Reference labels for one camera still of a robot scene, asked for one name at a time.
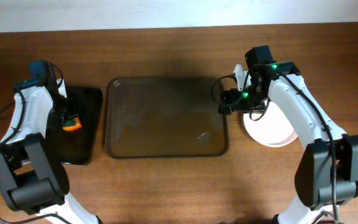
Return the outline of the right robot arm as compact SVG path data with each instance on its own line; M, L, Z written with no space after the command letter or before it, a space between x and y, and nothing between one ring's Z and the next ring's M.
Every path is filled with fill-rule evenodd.
M348 135L320 107L291 61L237 64L228 78L237 88L224 90L219 112L259 112L275 103L291 124L303 147L295 174L296 196L272 223L318 223L331 217L339 223L338 208L358 197L358 134Z

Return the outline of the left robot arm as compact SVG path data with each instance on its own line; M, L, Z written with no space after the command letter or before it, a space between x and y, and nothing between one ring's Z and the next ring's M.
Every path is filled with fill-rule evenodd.
M14 87L15 109L0 142L0 193L30 221L99 223L70 192L65 164L90 161L103 95L62 79Z

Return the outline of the pink plate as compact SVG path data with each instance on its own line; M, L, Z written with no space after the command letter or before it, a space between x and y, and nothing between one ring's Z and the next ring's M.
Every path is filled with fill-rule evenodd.
M283 147L298 137L287 117L274 102L269 103L263 116L244 113L242 121L248 135L264 146Z

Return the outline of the orange green scrub sponge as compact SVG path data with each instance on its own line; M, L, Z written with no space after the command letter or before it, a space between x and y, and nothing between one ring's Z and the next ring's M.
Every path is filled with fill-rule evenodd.
M77 117L70 118L70 119L66 120L63 123L62 128L65 132L74 132L74 131L81 129L82 124L80 122L80 118L77 116Z

